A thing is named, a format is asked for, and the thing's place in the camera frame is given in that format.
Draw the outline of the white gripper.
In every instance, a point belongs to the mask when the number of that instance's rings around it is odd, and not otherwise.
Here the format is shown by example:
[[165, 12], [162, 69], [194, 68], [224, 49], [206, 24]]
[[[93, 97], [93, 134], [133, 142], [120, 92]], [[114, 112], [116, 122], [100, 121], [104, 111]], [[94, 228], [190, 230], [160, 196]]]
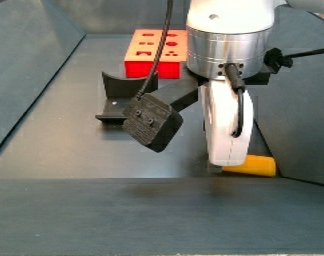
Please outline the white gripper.
[[245, 162], [253, 128], [253, 103], [244, 93], [243, 133], [235, 138], [239, 121], [239, 95], [228, 80], [211, 80], [201, 87], [209, 162], [216, 166], [239, 166]]

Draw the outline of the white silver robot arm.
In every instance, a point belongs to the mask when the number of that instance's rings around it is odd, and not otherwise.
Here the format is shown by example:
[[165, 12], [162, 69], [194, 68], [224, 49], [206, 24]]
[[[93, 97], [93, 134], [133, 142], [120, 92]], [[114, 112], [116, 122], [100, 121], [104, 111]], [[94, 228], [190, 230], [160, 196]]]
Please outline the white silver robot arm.
[[244, 80], [267, 68], [293, 65], [295, 55], [267, 48], [281, 4], [324, 14], [324, 0], [192, 0], [186, 20], [186, 67], [208, 79], [201, 87], [209, 161], [245, 162], [253, 129], [253, 102]]

